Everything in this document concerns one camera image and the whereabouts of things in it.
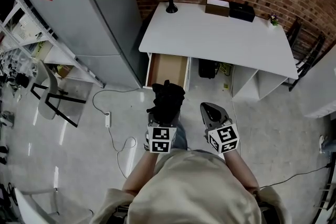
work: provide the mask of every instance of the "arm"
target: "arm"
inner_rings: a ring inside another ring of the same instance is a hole
[[[224,157],[226,165],[229,167],[231,173],[239,180],[247,191],[253,193],[255,190],[259,189],[256,177],[236,150],[224,153]]]
[[[132,173],[126,179],[122,190],[136,196],[140,189],[153,177],[157,158],[157,153],[146,151]]]

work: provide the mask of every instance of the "desk leg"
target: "desk leg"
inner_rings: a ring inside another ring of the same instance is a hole
[[[258,69],[234,66],[232,96],[234,101],[258,101]]]
[[[260,99],[269,95],[274,89],[281,85],[287,77],[259,70],[257,73]]]

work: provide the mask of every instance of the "chair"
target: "chair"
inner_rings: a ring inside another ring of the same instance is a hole
[[[53,215],[59,215],[59,212],[57,211],[57,209],[55,212],[48,214],[33,199],[33,195],[46,194],[46,193],[55,194],[54,195],[55,205],[57,207],[57,204],[56,204],[57,188],[45,189],[45,190],[39,190],[39,191],[20,191],[17,188],[15,188],[16,200],[19,206],[21,217],[25,224],[56,224],[58,223],[55,219],[51,217]],[[93,212],[90,210],[90,215],[86,215],[78,219],[77,221],[73,222],[73,224],[81,223],[82,221],[91,217],[92,215],[93,215]]]
[[[289,87],[289,91],[292,91],[299,80],[303,78],[316,63],[326,37],[322,32],[318,34],[308,29],[302,24],[301,19],[298,17],[288,30],[286,36],[296,62],[299,76],[293,83],[283,83],[283,85]]]
[[[45,80],[49,80],[48,87],[42,85]],[[35,87],[44,89],[44,92],[41,96],[39,96],[35,92]],[[68,93],[58,89],[56,77],[41,60],[37,62],[37,76],[30,91],[37,99],[40,100],[38,103],[38,112],[44,118],[46,118],[47,120],[52,120],[54,119],[55,115],[58,115],[65,119],[67,122],[71,123],[74,127],[78,127],[75,122],[73,122],[71,119],[66,117],[62,112],[58,110],[59,103],[60,100],[66,100],[70,102],[85,104],[86,101],[63,96],[67,95]]]

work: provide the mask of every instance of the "fiducial marker cube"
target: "fiducial marker cube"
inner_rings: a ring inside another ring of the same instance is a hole
[[[209,131],[208,142],[219,154],[237,149],[239,144],[237,125],[231,124]]]
[[[170,153],[175,142],[176,128],[148,126],[149,148],[153,153]]]

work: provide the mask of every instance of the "black cable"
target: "black cable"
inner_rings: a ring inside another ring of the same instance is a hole
[[[96,93],[94,94],[94,96],[92,97],[92,104],[93,104],[93,106],[95,107],[95,109],[97,109],[98,111],[100,111],[101,113],[103,113],[104,115],[106,115],[104,111],[102,111],[101,109],[99,109],[99,108],[96,107],[96,105],[95,105],[95,97],[96,97],[96,95],[97,95],[98,93],[100,93],[100,92],[133,92],[133,91],[137,91],[137,90],[139,90],[139,89],[133,89],[133,90],[129,90],[129,91],[102,90],[102,91],[96,92]]]
[[[331,165],[332,165],[331,163],[328,163],[326,166],[321,167],[321,168],[319,168],[319,169],[316,169],[316,170],[313,170],[313,171],[310,171],[310,172],[307,172],[307,173],[296,174],[296,175],[293,175],[293,176],[291,176],[290,178],[286,179],[285,181],[282,181],[282,182],[279,182],[279,183],[274,183],[274,184],[267,185],[267,186],[262,186],[262,187],[260,187],[260,188],[265,188],[265,187],[270,187],[270,186],[274,186],[274,185],[279,185],[279,184],[282,184],[282,183],[287,182],[288,180],[292,179],[293,177],[296,177],[296,176],[299,176],[299,175],[310,174],[310,173],[316,172],[316,171],[318,171],[318,170],[321,170],[321,169],[323,169],[323,168],[329,168],[329,167],[331,167]]]

